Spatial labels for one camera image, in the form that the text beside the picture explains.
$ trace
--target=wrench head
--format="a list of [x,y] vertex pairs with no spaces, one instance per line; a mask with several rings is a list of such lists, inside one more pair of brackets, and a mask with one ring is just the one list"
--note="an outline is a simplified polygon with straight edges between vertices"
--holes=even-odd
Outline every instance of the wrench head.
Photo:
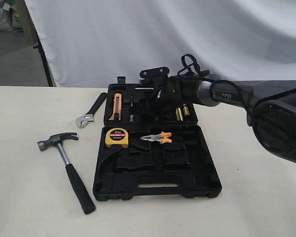
[[94,122],[93,115],[83,115],[78,117],[75,122],[77,123],[78,128],[86,127],[90,122]]

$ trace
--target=robotic arm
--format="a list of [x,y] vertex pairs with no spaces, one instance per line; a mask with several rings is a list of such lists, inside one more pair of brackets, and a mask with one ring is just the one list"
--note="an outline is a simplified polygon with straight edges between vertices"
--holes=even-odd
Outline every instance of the robotic arm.
[[[185,57],[193,63],[187,65]],[[153,85],[154,91],[134,108],[135,113],[161,118],[184,103],[242,107],[261,145],[276,156],[296,162],[296,80],[221,80],[209,71],[200,71],[190,54],[182,57],[182,63],[184,68],[172,77],[167,76],[169,69],[165,67],[140,73],[141,84]]]

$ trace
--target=white table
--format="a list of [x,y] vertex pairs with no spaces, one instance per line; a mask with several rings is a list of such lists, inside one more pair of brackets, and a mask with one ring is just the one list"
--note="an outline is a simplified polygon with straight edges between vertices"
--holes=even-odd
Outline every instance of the white table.
[[[78,129],[97,88],[0,87],[0,237],[296,237],[296,164],[269,154],[241,108],[195,106],[222,182],[213,199],[92,195],[104,105]],[[56,148],[37,141],[77,132],[64,147],[97,210],[84,215]]]

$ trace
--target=tool case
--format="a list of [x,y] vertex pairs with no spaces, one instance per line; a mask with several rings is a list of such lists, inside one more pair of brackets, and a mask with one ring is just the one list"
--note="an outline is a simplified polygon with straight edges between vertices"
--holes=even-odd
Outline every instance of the tool case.
[[[189,115],[183,121],[177,121],[175,112],[171,112],[162,119],[134,115],[134,121],[130,122],[131,95],[135,105],[153,92],[142,87],[127,84],[125,80],[108,87],[93,184],[96,200],[128,200],[141,195],[217,197],[222,185],[202,130],[197,125],[194,106],[187,105]],[[109,120],[116,93],[122,95],[121,120]],[[112,128],[127,131],[128,148],[115,144],[110,148],[106,146],[106,134]],[[162,131],[172,133],[172,143],[140,140],[142,136]]]

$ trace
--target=hammer head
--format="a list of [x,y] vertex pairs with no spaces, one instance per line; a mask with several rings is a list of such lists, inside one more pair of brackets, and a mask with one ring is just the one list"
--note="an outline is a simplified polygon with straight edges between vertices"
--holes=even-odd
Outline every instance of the hammer head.
[[56,147],[58,143],[62,143],[63,140],[72,139],[72,140],[78,140],[77,133],[75,132],[65,132],[65,133],[59,133],[55,134],[49,137],[46,141],[39,141],[38,147],[41,151],[46,150],[48,147],[53,146]]

